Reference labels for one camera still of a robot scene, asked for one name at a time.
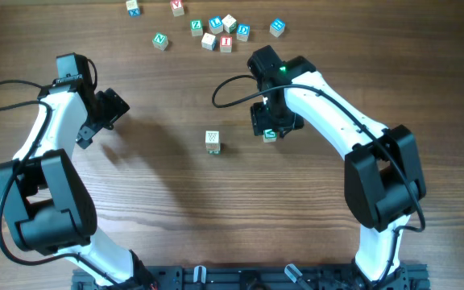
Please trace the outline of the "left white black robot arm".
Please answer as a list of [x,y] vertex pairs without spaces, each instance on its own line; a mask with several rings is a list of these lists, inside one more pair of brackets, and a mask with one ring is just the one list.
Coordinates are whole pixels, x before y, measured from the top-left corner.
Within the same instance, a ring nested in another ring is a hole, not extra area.
[[100,129],[112,130],[129,106],[112,90],[97,90],[97,70],[86,56],[56,58],[58,77],[39,87],[39,107],[26,142],[0,164],[0,249],[12,262],[39,266],[59,259],[76,264],[97,289],[156,289],[137,255],[97,225],[89,192],[72,163]]

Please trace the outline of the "green W wooden block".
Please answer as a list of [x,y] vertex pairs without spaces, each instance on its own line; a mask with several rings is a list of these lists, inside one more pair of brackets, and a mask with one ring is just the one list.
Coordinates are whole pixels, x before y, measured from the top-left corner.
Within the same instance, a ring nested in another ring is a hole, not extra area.
[[211,145],[221,145],[220,143],[220,134],[216,130],[207,130],[205,132],[205,145],[206,147],[210,147]]

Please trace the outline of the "white green-sided wooden block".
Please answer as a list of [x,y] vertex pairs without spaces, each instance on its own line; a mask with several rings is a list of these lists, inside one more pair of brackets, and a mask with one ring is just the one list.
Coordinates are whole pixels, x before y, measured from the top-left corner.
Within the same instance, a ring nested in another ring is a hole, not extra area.
[[278,134],[276,131],[272,129],[266,129],[263,131],[263,141],[265,143],[272,143],[275,142],[278,138]]

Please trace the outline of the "green N wooden block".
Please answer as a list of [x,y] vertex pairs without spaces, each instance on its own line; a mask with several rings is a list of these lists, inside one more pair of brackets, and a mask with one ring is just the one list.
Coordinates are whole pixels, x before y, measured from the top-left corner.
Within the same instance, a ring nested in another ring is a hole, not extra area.
[[169,45],[168,37],[165,34],[157,32],[152,39],[152,43],[155,48],[164,51]]

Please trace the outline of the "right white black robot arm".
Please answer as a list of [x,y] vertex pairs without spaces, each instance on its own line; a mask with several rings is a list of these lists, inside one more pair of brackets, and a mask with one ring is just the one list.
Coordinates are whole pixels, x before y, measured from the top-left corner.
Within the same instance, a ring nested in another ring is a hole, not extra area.
[[261,102],[251,107],[255,135],[283,138],[308,122],[344,161],[344,198],[360,223],[354,257],[360,276],[374,287],[386,286],[400,269],[400,234],[425,228],[420,199],[426,194],[415,136],[403,125],[393,129],[367,117],[336,93],[302,56],[281,60],[271,46],[247,61]]

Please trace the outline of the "red 6 wooden block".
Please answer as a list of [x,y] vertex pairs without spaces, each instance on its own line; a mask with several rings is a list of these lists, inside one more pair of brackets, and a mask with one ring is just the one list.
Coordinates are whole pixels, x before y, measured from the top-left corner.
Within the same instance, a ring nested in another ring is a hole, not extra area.
[[216,146],[213,146],[211,145],[210,147],[207,147],[206,148],[207,151],[220,151],[221,150],[221,146],[218,144]]

